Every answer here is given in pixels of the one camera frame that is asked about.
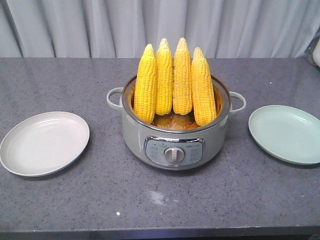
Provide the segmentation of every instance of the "pot handle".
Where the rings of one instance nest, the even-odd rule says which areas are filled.
[[[243,103],[242,107],[240,107],[240,108],[238,108],[238,109],[233,109],[233,108],[232,108],[232,102],[231,102],[231,109],[230,109],[229,114],[230,114],[230,116],[234,116],[234,115],[236,115],[238,112],[242,112],[243,110],[245,110],[245,108],[246,108],[246,106],[247,106],[247,101],[246,101],[245,97],[242,96],[240,93],[237,93],[237,92],[234,92],[234,91],[230,91],[229,93],[230,93],[230,96],[231,96],[232,98],[239,99],[239,100]]]
[[[106,94],[106,102],[108,103],[108,105],[110,107],[112,107],[113,109],[117,110],[117,111],[121,111],[122,109],[122,105],[121,105],[121,99],[119,101],[119,104],[120,105],[117,105],[115,103],[113,103],[111,100],[110,100],[110,97],[113,95],[113,94],[121,94],[122,91],[124,90],[123,87],[116,87],[114,89],[111,89],[107,94]]]

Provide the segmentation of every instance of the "white spot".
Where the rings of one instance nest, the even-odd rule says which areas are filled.
[[[160,192],[156,192],[156,191],[149,191],[150,193],[150,197],[151,197],[151,201],[154,204],[159,204],[159,205],[164,205],[165,203],[165,199],[164,199],[164,195],[161,194]]]

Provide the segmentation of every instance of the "pot rim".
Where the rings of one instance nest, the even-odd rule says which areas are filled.
[[[218,125],[223,119],[225,119],[226,116],[228,116],[228,113],[230,112],[230,108],[231,108],[231,96],[229,93],[228,88],[216,77],[214,77],[213,75],[211,75],[211,79],[212,81],[216,82],[218,85],[215,84],[216,87],[219,88],[219,90],[221,91],[222,95],[224,96],[223,101],[224,103],[227,103],[227,108],[226,108],[226,104],[223,104],[222,109],[220,109],[218,116],[216,117],[215,120],[213,120],[212,122],[210,122],[209,124],[205,125],[205,126],[201,126],[195,129],[189,129],[189,130],[170,130],[170,129],[163,129],[160,127],[156,127],[152,124],[149,124],[143,120],[141,120],[134,112],[132,105],[129,104],[128,101],[128,97],[129,97],[129,93],[132,90],[132,88],[135,86],[135,84],[133,84],[137,79],[137,76],[134,76],[123,88],[122,94],[121,94],[121,102],[122,102],[122,106],[124,108],[124,110],[126,111],[126,113],[137,123],[152,129],[152,130],[156,130],[156,131],[160,131],[163,133],[172,133],[172,134],[191,134],[191,133],[197,133],[200,131],[204,131],[210,128],[213,128],[214,126]]]

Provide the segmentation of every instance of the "white curtain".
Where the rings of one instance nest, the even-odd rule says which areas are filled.
[[[0,57],[140,58],[185,37],[207,58],[294,58],[320,0],[0,0]]]

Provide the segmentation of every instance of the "light green plate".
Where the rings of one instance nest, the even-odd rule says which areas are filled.
[[[320,163],[320,120],[311,114],[268,105],[255,110],[248,124],[256,143],[277,159],[299,165]]]

